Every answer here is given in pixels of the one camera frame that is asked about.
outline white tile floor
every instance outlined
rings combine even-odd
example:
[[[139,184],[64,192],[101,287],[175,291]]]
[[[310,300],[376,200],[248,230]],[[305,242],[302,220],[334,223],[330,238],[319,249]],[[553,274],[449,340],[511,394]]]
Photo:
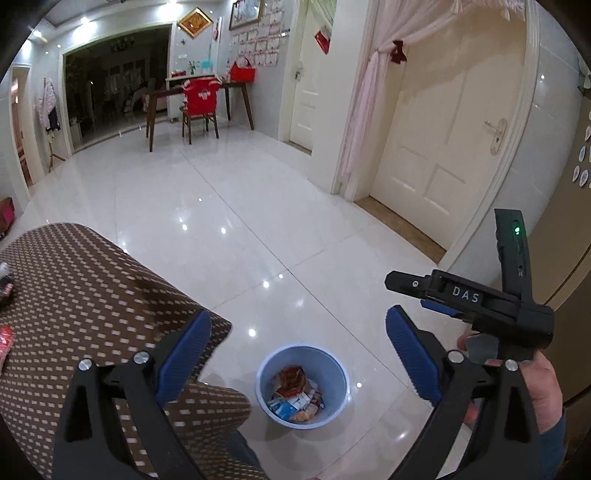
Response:
[[[401,303],[447,348],[464,327],[386,291],[384,278],[435,265],[356,205],[309,183],[309,156],[262,134],[226,127],[219,140],[210,134],[188,145],[180,126],[166,123],[154,145],[148,153],[144,132],[134,131],[76,154],[35,185],[0,248],[44,223],[95,229],[233,323],[203,380],[251,398],[241,430],[272,480],[387,479],[430,408],[408,388],[385,334],[386,310]],[[256,404],[261,361],[294,342],[331,350],[351,378],[349,405],[318,430],[286,430]],[[462,430],[445,472],[468,438]]]

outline red bow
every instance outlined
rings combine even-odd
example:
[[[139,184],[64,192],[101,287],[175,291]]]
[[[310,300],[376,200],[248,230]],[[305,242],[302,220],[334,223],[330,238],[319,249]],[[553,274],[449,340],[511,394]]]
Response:
[[[390,54],[390,60],[392,63],[398,63],[399,65],[401,62],[407,61],[406,55],[402,51],[402,40],[394,40],[394,49]]]

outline curtain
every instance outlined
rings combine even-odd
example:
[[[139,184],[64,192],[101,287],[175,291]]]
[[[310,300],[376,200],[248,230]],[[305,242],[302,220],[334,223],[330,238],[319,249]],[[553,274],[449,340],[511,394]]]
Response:
[[[316,20],[324,25],[329,33],[332,33],[332,26],[335,21],[337,0],[310,0],[310,6]]]
[[[385,82],[388,63],[395,58],[397,63],[401,59],[405,60],[402,45],[417,43],[433,35],[460,13],[473,7],[510,9],[519,15],[520,11],[525,12],[524,2],[525,0],[387,0],[384,12],[378,20],[374,52],[369,59],[346,133],[341,173],[351,173],[359,160],[374,113],[376,95]]]

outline door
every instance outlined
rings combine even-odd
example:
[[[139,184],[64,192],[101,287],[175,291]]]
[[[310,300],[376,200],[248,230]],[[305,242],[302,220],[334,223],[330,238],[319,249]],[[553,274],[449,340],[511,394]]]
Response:
[[[316,99],[318,98],[317,76],[325,55],[320,49],[314,36],[320,30],[312,8],[306,13],[304,39],[301,44],[300,65],[295,87],[294,112],[291,118],[290,140],[308,150],[313,149],[312,129],[316,114]]]
[[[12,128],[14,130],[14,140],[17,145],[18,161],[21,164],[22,175],[25,177],[25,182],[28,186],[33,185],[29,167],[27,165],[27,158],[25,157],[25,147],[22,144],[23,134],[21,129],[21,122],[18,116],[18,97],[12,103]]]
[[[517,104],[526,26],[476,8],[408,48],[370,195],[445,249],[480,202],[499,157],[495,126]]]

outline wooden table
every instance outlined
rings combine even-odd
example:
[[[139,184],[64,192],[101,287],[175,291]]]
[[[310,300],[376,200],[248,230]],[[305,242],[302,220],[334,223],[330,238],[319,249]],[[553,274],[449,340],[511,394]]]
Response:
[[[251,125],[251,130],[255,129],[254,121],[252,120],[251,102],[248,98],[248,90],[246,89],[246,82],[223,82],[220,85],[226,92],[226,113],[228,114],[228,121],[232,118],[230,116],[230,89],[240,88],[242,91],[242,98],[244,99],[244,107],[246,107],[246,114],[248,115],[248,122]],[[146,114],[146,138],[150,138],[150,151],[154,149],[154,125],[156,124],[156,103],[159,98],[169,97],[171,95],[181,95],[184,93],[182,85],[169,88],[167,90],[157,90],[150,93],[150,101],[148,102],[148,112]]]

